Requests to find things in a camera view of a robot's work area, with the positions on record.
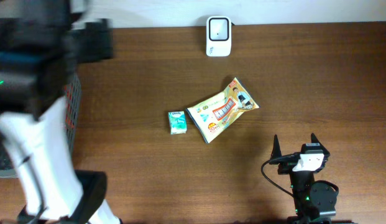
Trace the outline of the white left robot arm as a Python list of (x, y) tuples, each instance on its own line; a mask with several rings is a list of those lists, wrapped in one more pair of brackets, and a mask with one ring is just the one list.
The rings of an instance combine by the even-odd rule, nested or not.
[(102, 171), (73, 167), (65, 128), (65, 87), (76, 75), (84, 38), (70, 1), (22, 1), (0, 18), (0, 141), (26, 204), (16, 223), (120, 223)]

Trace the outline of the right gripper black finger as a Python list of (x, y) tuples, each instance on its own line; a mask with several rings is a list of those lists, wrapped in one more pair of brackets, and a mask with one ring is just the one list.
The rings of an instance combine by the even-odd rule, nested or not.
[(314, 133), (311, 133), (311, 143), (318, 143), (318, 144), (320, 143), (320, 141), (318, 140), (318, 138)]
[(273, 149), (270, 157), (271, 158), (282, 157), (278, 136), (276, 134), (274, 135), (274, 138), (273, 138)]

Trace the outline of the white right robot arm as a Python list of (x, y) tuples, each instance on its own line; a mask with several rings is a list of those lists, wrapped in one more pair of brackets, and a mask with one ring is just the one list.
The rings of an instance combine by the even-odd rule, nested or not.
[(324, 169), (330, 152), (312, 133), (311, 142), (302, 145), (299, 152), (283, 155), (278, 137), (274, 136), (273, 149), (268, 163), (277, 165), (279, 175), (290, 177), (291, 192), (296, 215), (287, 223), (331, 223), (336, 214), (339, 194), (337, 185), (325, 180), (315, 180), (314, 175)]

